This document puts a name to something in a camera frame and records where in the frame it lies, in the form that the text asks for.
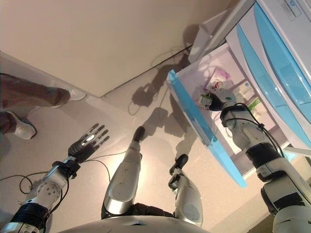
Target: shoe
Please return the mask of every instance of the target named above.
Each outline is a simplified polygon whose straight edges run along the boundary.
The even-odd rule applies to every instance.
[[[86,94],[82,91],[79,91],[77,89],[66,89],[69,94],[70,94],[70,99],[66,102],[68,103],[69,101],[79,101],[79,100],[83,100],[86,97]],[[53,106],[52,108],[59,108],[61,106],[63,106],[65,103],[62,103],[60,105],[57,106]]]
[[[17,137],[29,140],[37,134],[37,130],[35,129],[35,127],[26,118],[20,119],[12,112],[7,113],[11,114],[16,121],[16,130],[13,134],[15,134]]]

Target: blue plastic trim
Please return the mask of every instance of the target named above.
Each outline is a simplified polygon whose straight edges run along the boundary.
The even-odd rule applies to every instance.
[[[291,161],[291,160],[293,160],[294,158],[297,157],[297,155],[295,153],[290,153],[290,152],[287,152],[287,151],[283,151],[283,153],[284,153],[285,158],[288,161]]]
[[[217,161],[221,166],[229,173],[229,175],[241,186],[246,187],[247,184],[243,176],[238,171],[237,167],[234,165],[229,155],[223,148],[220,141],[217,139],[211,128],[206,123],[204,117],[200,113],[200,110],[196,106],[195,102],[192,100],[191,96],[188,94],[182,83],[180,82],[177,74],[174,70],[169,72],[169,78],[172,84],[172,87],[178,97],[178,100],[186,112],[188,118],[191,122],[196,122],[204,132],[204,134],[209,139],[209,142],[205,142],[208,146],[208,149],[212,152]]]
[[[261,91],[282,120],[308,147],[311,148],[311,141],[306,136],[304,130],[301,128],[291,109],[280,94],[278,87],[272,81],[260,59],[257,57],[257,54],[247,40],[239,24],[237,25],[237,31],[245,60]]]
[[[270,66],[287,94],[310,123],[311,86],[258,3],[255,3],[254,11],[259,35]]]

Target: wall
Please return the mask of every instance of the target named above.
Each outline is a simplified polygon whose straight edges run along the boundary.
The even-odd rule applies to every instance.
[[[230,0],[2,0],[0,49],[101,96],[193,42]]]

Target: floor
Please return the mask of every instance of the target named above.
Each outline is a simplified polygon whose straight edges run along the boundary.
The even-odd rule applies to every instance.
[[[135,129],[143,125],[142,167],[136,202],[174,211],[174,194],[167,183],[169,168],[180,154],[189,155],[184,171],[198,186],[204,209],[203,228],[213,233],[243,233],[268,216],[260,196],[262,182],[255,174],[240,188],[222,169],[189,126],[170,95],[165,80],[171,69],[187,65],[180,53],[136,79],[98,99],[88,97],[61,108],[36,108],[28,119],[38,134],[30,141],[14,135],[1,137],[0,178],[13,174],[46,171],[56,160],[67,157],[67,150],[90,126],[99,122],[109,129],[110,139],[92,157],[124,152]],[[102,161],[112,175],[124,153]],[[293,161],[308,179],[310,168],[303,158]],[[18,188],[19,178],[0,183],[0,224],[10,220],[25,195]],[[48,221],[47,232],[55,233],[100,219],[108,176],[99,163],[85,163],[76,179],[70,181],[67,197]]]

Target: person's leg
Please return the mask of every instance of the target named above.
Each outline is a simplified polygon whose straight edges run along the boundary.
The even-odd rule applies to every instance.
[[[16,125],[17,122],[11,114],[7,112],[0,112],[0,132],[2,134],[14,133]]]
[[[1,107],[59,106],[70,99],[69,91],[46,87],[9,74],[0,74]]]
[[[31,139],[36,135],[36,129],[27,119],[19,119],[12,112],[0,112],[0,132],[13,133],[22,139]]]

